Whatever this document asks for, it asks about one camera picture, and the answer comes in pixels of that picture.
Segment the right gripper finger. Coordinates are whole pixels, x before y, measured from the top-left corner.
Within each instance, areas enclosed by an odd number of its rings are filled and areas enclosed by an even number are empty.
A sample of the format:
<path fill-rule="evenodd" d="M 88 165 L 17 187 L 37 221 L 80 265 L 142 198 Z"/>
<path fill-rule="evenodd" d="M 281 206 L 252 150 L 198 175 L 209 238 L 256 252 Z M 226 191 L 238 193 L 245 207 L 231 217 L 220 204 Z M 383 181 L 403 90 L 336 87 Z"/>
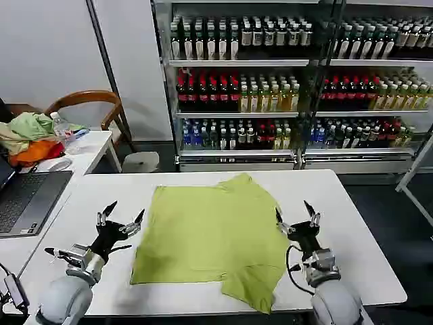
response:
<path fill-rule="evenodd" d="M 311 217 L 310 226 L 311 227 L 319 227 L 319 222 L 321 218 L 321 213 L 316 212 L 312 205 L 310 205 L 307 201 L 304 201 L 304 205 Z"/>
<path fill-rule="evenodd" d="M 295 231 L 295 229 L 292 226 L 286 224 L 283 221 L 281 213 L 280 213 L 278 207 L 275 208 L 275 216 L 276 216 L 276 220 L 277 220 L 277 227 L 279 228 L 279 230 L 283 234 L 285 234 L 285 235 L 288 236 L 289 234 L 291 234 L 291 233 L 293 233 Z"/>

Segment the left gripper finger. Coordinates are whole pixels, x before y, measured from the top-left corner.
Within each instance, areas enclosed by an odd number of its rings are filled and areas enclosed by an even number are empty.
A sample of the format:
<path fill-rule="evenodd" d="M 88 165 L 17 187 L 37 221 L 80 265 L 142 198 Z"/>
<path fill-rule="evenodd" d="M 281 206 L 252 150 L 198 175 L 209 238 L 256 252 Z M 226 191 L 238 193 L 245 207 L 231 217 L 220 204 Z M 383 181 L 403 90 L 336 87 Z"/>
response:
<path fill-rule="evenodd" d="M 102 212 L 97 213 L 97 227 L 102 227 L 106 225 L 106 220 L 111 214 L 111 212 L 114 210 L 117 202 L 118 201 L 114 201 L 112 204 L 109 204 Z"/>
<path fill-rule="evenodd" d="M 145 209 L 138 214 L 133 222 L 120 227 L 119 231 L 123 234 L 136 234 L 141 229 L 141 222 L 143 221 L 144 213 Z"/>

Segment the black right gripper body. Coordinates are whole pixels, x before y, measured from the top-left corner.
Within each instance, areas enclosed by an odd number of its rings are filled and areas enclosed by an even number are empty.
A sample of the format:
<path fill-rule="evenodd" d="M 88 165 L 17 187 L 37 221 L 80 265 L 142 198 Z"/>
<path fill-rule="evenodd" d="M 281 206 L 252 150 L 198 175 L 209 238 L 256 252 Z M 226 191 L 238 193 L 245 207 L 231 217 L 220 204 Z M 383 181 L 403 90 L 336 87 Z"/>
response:
<path fill-rule="evenodd" d="M 319 224 L 314 221 L 303 221 L 289 227 L 288 239 L 299 244 L 302 260 L 318 260 L 324 252 L 317 240 L 319 230 Z"/>

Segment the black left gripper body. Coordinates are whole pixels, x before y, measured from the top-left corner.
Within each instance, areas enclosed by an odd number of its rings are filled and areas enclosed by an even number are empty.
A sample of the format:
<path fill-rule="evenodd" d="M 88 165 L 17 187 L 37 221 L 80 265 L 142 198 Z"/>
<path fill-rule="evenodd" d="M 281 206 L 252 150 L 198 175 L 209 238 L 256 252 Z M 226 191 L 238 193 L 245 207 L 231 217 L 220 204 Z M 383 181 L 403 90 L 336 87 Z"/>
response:
<path fill-rule="evenodd" d="M 119 231 L 122 226 L 124 225 L 113 221 L 106 221 L 106 225 L 102 227 L 96 226 L 98 235 L 89 246 L 90 251 L 99 255 L 104 261 L 108 261 L 111 253 L 131 248 L 130 244 L 114 248 L 118 241 L 126 240 L 129 237 L 128 234 Z"/>

